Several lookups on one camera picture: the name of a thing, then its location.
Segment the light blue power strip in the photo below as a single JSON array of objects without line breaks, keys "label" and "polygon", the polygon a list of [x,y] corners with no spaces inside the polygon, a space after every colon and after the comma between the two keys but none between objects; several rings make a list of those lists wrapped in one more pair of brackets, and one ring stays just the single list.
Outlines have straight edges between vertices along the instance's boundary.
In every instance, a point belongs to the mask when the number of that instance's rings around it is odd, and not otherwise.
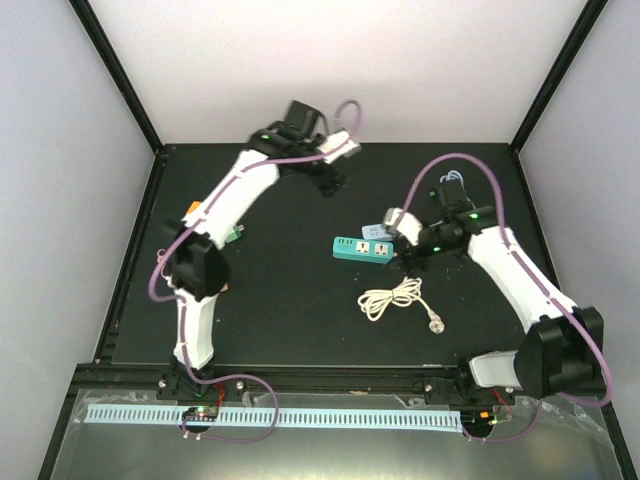
[{"label": "light blue power strip", "polygon": [[361,233],[365,240],[391,241],[393,238],[381,224],[364,225],[361,227]]}]

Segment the teal power strip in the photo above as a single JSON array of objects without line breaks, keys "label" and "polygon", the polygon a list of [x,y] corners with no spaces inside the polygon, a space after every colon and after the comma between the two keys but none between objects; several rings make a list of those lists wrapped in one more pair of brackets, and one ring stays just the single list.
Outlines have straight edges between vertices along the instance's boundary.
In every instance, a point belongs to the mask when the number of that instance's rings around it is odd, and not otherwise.
[{"label": "teal power strip", "polygon": [[387,264],[394,257],[394,246],[386,241],[338,236],[333,240],[332,256],[341,260]]}]

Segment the green cube plug adapter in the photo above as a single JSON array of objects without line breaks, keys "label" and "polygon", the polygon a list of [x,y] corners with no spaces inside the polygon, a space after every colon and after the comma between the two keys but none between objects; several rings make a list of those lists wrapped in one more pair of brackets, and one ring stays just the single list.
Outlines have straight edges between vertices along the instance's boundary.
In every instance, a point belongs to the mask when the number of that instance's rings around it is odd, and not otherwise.
[{"label": "green cube plug adapter", "polygon": [[227,233],[225,237],[225,243],[229,244],[238,240],[242,236],[244,230],[245,227],[243,225],[234,225]]}]

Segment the yellow cube socket adapter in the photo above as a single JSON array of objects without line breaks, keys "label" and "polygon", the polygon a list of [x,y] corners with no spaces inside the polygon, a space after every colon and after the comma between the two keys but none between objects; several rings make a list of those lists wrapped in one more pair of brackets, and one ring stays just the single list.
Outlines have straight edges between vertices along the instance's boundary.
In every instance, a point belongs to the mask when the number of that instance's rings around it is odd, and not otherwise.
[{"label": "yellow cube socket adapter", "polygon": [[183,222],[187,227],[190,227],[200,218],[200,201],[193,201],[189,206],[186,214],[183,217]]}]

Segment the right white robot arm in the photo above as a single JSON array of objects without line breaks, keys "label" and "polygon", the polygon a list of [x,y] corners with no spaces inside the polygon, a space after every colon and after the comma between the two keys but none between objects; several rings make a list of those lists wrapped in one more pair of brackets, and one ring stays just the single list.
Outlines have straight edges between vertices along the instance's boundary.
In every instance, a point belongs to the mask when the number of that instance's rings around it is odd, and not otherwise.
[{"label": "right white robot arm", "polygon": [[465,255],[495,283],[524,331],[515,350],[463,360],[454,379],[457,396],[476,403],[499,387],[543,398],[595,381],[602,372],[596,357],[604,333],[599,312],[579,307],[551,283],[513,231],[499,225],[496,207],[476,206],[460,181],[441,183],[430,197],[438,209],[433,225],[400,208],[385,213],[382,225],[399,241],[404,269],[423,269],[440,253]]}]

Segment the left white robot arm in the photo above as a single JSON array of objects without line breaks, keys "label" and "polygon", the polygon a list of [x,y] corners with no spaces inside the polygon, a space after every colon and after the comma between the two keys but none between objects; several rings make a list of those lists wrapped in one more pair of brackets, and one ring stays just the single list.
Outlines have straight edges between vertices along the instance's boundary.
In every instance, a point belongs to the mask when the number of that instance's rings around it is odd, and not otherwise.
[{"label": "left white robot arm", "polygon": [[285,174],[302,174],[324,196],[338,191],[344,178],[336,160],[354,154],[359,127],[346,127],[341,103],[329,122],[322,112],[297,100],[283,119],[252,133],[228,173],[194,210],[169,224],[171,245],[155,267],[148,295],[159,279],[171,289],[177,307],[176,344],[171,378],[193,399],[207,397],[217,380],[213,374],[213,323],[217,299],[230,280],[222,254],[227,238],[256,200]]}]

